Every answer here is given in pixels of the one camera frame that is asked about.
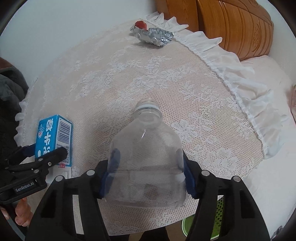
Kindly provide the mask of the person's left hand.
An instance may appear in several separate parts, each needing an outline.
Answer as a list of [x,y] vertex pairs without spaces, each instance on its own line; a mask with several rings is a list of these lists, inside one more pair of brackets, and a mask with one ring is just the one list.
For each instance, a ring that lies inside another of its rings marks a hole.
[[30,222],[33,217],[33,213],[31,211],[31,207],[28,204],[27,197],[22,198],[15,208],[16,217],[15,221],[17,225],[27,227],[30,225]]

